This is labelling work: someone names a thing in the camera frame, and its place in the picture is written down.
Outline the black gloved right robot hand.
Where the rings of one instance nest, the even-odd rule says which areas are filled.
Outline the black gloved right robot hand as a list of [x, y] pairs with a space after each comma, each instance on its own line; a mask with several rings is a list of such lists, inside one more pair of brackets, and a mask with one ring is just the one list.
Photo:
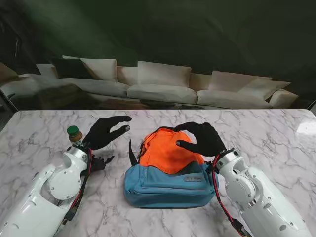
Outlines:
[[187, 122], [174, 127], [174, 131], [186, 130], [196, 138], [196, 143], [177, 140], [176, 145], [206, 157], [214, 157], [226, 151], [222, 139], [215, 128], [209, 123]]

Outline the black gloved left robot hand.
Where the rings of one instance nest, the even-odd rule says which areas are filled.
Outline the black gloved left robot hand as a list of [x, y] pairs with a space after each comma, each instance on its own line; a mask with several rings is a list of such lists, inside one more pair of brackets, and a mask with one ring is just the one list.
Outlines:
[[130, 116], [100, 118], [91, 127], [82, 142], [93, 151], [101, 149], [130, 130], [129, 125], [123, 125], [119, 129], [111, 132], [112, 127], [122, 122], [130, 122], [131, 120], [132, 118]]

